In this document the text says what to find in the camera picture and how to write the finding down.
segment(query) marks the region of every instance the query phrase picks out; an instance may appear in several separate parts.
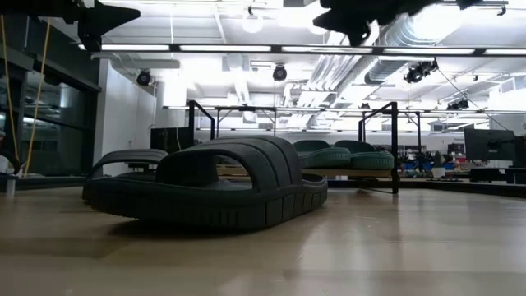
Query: dark green slide sandal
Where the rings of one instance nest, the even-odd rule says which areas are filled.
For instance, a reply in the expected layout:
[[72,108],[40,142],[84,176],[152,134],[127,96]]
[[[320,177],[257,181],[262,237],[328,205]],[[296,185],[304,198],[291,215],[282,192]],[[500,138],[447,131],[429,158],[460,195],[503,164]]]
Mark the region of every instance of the dark green slide sandal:
[[392,169],[395,158],[387,152],[362,152],[351,155],[351,169]]
[[[106,154],[103,156],[88,173],[86,183],[82,191],[82,199],[89,201],[91,193],[91,182],[98,178],[108,178],[103,175],[103,167],[106,164],[118,163],[134,163],[134,164],[158,164],[160,161],[168,156],[168,153],[157,149],[135,149],[135,150],[119,150]],[[119,175],[121,178],[129,178],[136,180],[155,180],[155,173],[123,173]]]
[[304,169],[338,168],[350,164],[351,154],[348,149],[330,147],[325,141],[297,141],[294,148],[302,158]]
[[352,154],[362,152],[376,152],[376,148],[373,145],[362,141],[337,141],[335,142],[334,147],[347,148],[348,151]]
[[362,141],[337,141],[335,147],[344,147],[351,153],[351,169],[392,169],[395,165],[393,155],[386,152],[376,152],[373,145]]
[[[195,226],[257,229],[279,224],[319,208],[327,194],[325,178],[303,180],[298,155],[281,140],[221,138],[194,146],[165,157],[154,182],[95,179],[90,204],[113,215]],[[219,155],[241,164],[251,182],[219,180]]]

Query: ceiling beam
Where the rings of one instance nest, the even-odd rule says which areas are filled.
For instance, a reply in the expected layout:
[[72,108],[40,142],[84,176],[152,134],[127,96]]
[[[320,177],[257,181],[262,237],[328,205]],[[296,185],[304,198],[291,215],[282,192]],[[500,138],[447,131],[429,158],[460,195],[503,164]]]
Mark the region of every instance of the ceiling beam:
[[106,53],[268,53],[386,57],[526,58],[526,47],[332,46],[282,44],[103,44]]

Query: white wall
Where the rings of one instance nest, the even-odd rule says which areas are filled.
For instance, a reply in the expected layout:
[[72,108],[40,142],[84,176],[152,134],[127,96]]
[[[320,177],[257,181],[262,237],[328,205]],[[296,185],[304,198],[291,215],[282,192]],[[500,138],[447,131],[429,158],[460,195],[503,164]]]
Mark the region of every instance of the white wall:
[[166,82],[159,82],[156,89],[157,96],[157,107],[155,111],[155,127],[156,128],[165,128],[165,127],[184,127],[187,120],[185,120],[185,111],[184,110],[173,110],[173,109],[163,109],[163,106],[168,105],[167,98],[170,96],[170,89],[166,88]]
[[[150,148],[150,128],[155,123],[156,99],[112,68],[107,59],[100,61],[94,163],[116,150]],[[128,172],[126,164],[111,164],[104,173]]]

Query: computer monitor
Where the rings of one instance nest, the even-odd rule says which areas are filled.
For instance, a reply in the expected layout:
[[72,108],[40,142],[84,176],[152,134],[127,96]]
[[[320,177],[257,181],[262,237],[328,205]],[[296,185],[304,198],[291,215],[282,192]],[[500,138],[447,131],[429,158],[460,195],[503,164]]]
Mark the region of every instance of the computer monitor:
[[515,160],[514,133],[501,130],[465,129],[466,159]]
[[189,127],[152,128],[150,148],[174,153],[194,146]]

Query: wooden floor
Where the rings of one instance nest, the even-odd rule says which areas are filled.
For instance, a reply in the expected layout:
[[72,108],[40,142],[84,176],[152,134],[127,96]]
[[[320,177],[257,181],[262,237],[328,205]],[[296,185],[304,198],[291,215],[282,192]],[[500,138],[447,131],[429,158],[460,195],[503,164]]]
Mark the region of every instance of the wooden floor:
[[264,231],[211,234],[97,214],[80,189],[0,197],[0,294],[526,295],[526,202],[331,191]]

